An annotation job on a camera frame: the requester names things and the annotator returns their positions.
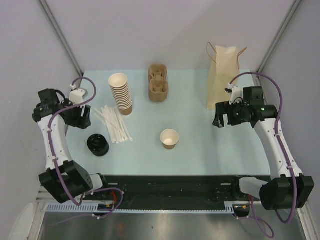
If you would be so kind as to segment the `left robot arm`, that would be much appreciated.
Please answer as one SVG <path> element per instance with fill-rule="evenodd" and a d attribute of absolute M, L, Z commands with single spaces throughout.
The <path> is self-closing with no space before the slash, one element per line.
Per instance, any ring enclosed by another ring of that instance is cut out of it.
<path fill-rule="evenodd" d="M 75 107 L 67 98 L 60 101 L 61 94 L 52 88 L 39 91 L 40 103 L 33 110 L 32 118 L 42 132 L 46 151 L 45 172 L 39 181 L 60 204 L 91 191 L 105 200 L 111 188 L 104 184 L 101 174 L 90 175 L 72 159 L 66 139 L 67 126 L 82 130 L 91 126 L 91 108 Z"/>

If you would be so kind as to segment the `single brown paper cup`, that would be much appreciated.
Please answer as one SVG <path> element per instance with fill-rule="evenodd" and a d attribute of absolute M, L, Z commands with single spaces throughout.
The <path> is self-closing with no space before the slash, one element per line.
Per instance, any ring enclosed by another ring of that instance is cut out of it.
<path fill-rule="evenodd" d="M 174 149 L 179 139 L 180 139 L 180 136 L 178 132 L 175 131 L 174 129 L 165 129 L 160 134 L 160 140 L 162 142 L 162 145 L 167 150 Z"/>

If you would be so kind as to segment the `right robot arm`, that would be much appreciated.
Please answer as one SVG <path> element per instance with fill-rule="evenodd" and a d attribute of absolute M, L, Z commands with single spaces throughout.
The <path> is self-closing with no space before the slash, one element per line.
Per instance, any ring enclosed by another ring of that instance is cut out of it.
<path fill-rule="evenodd" d="M 277 108 L 265 103 L 263 90 L 258 86 L 228 84 L 225 91 L 230 99 L 216 104 L 213 126 L 223 128 L 224 115 L 230 126 L 250 123 L 262 143 L 270 168 L 269 182 L 242 177 L 230 188 L 231 196 L 242 201 L 251 195 L 261 201 L 265 210 L 302 208 L 315 183 L 311 176 L 303 174 L 290 153 L 281 122 L 277 121 Z"/>

